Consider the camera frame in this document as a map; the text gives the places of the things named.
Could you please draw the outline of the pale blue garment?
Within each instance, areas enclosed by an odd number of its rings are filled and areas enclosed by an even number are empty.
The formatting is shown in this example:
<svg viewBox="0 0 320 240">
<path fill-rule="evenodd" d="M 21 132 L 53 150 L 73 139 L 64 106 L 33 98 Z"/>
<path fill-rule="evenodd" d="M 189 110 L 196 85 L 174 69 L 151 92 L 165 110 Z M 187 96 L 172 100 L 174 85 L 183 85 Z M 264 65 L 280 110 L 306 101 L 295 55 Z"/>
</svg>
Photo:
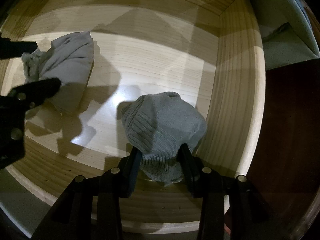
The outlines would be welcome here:
<svg viewBox="0 0 320 240">
<path fill-rule="evenodd" d="M 94 62 L 94 42 L 90 32 L 70 33 L 51 42 L 48 51 L 23 53 L 25 83 L 58 78 L 59 92 L 50 99 L 60 111 L 72 113 L 87 87 Z"/>
</svg>

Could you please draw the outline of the grey ribbed knit garment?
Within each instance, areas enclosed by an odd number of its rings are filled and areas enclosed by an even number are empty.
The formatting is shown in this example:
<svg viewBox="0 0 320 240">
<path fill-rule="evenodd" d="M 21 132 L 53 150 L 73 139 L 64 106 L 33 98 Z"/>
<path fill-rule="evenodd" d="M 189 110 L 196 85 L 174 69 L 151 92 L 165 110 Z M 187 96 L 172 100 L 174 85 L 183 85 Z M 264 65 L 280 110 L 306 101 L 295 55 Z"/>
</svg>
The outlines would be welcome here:
<svg viewBox="0 0 320 240">
<path fill-rule="evenodd" d="M 164 185 L 183 179 L 178 150 L 183 144 L 195 150 L 207 130 L 205 118 L 175 92 L 140 96 L 123 108 L 121 121 L 128 141 L 142 153 L 142 172 Z"/>
</svg>

